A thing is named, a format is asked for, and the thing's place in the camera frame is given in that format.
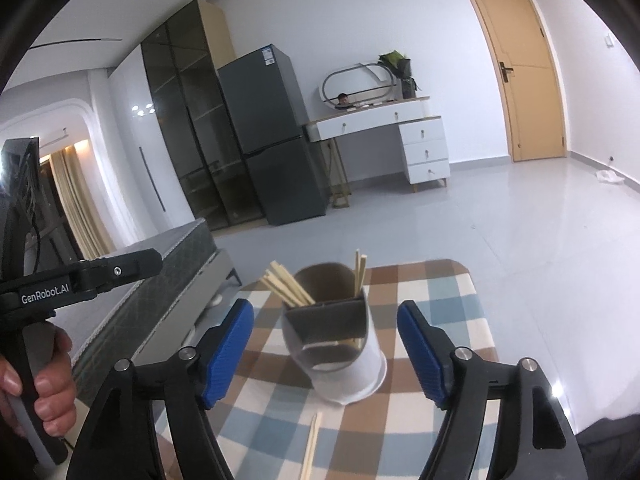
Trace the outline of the person's left hand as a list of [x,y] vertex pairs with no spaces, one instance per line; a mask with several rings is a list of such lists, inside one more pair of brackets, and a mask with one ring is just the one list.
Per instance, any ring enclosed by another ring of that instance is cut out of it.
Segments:
[[[72,376],[70,350],[73,344],[65,330],[55,329],[55,347],[52,358],[46,367],[35,377],[38,399],[35,411],[43,422],[43,428],[51,437],[64,437],[75,425],[77,411],[75,408],[76,385]],[[1,357],[1,417],[9,428],[19,437],[25,431],[18,422],[9,404],[9,396],[20,396],[21,379],[14,367]]]

